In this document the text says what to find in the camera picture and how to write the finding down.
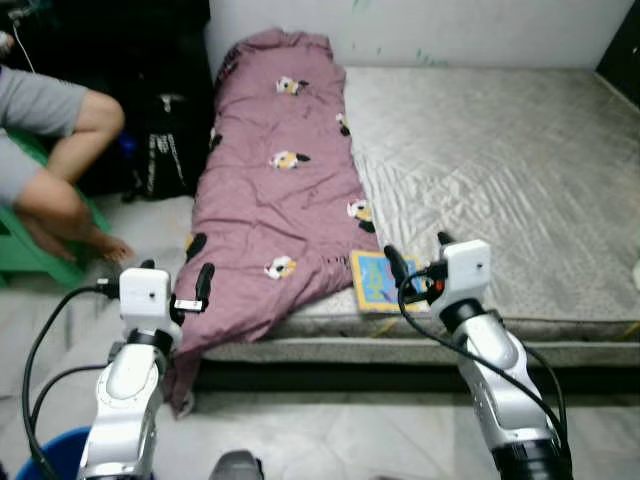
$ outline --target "green stool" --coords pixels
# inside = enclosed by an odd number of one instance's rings
[[[48,154],[33,136],[17,130],[7,130],[7,134],[31,158],[47,164]],[[107,232],[109,224],[95,204],[80,191],[78,194],[89,207],[95,225]],[[69,248],[77,258],[82,258],[82,245],[71,244]],[[65,287],[77,286],[84,277],[81,266],[42,250],[33,243],[15,213],[9,208],[0,208],[0,287],[7,284],[3,276],[7,272],[47,272]]]

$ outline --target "mattress pattern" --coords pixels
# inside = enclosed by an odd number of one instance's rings
[[[356,166],[381,245],[492,245],[507,319],[640,320],[640,113],[589,72],[347,70]]]

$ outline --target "pink blanket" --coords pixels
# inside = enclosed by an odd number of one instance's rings
[[[201,235],[178,297],[193,297],[205,262],[216,273],[209,309],[184,323],[167,382],[174,408],[203,351],[259,339],[288,312],[349,286],[352,250],[378,249],[329,40],[260,33],[230,52],[218,81],[217,146],[193,212]]]

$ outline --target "blue bucket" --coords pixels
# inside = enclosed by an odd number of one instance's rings
[[[76,480],[89,427],[80,427],[64,433],[47,443],[42,450],[61,480]],[[16,480],[42,480],[40,469],[29,460],[18,473]]]

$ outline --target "black bag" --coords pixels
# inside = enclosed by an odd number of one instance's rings
[[[160,94],[145,108],[145,124],[134,134],[136,194],[149,199],[193,195],[208,153],[208,127],[186,97]]]

